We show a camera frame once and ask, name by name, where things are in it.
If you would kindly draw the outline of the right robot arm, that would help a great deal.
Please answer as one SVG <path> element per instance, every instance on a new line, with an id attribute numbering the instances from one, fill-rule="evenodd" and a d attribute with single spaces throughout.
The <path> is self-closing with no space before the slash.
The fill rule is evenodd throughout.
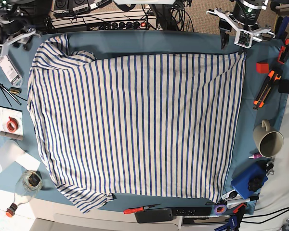
<path id="1" fill-rule="evenodd" d="M 32 0 L 0 0 L 0 55 L 6 56 L 11 46 L 23 46 L 28 50 L 28 43 L 33 36 L 41 37 L 29 16 L 21 5 L 31 4 Z"/>

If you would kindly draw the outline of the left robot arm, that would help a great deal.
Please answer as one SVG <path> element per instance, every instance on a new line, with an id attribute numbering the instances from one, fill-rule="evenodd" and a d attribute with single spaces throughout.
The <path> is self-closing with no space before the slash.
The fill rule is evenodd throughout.
<path id="1" fill-rule="evenodd" d="M 235 30 L 234 44 L 239 46 L 239 52 L 252 47 L 253 42 L 272 40 L 275 33 L 268 25 L 260 27 L 258 17 L 261 10 L 267 7 L 267 1 L 263 0 L 236 0 L 232 11 L 223 11 L 221 8 L 208 9 L 206 14 L 219 17 L 219 31 L 221 49 L 226 49 L 230 32 Z"/>

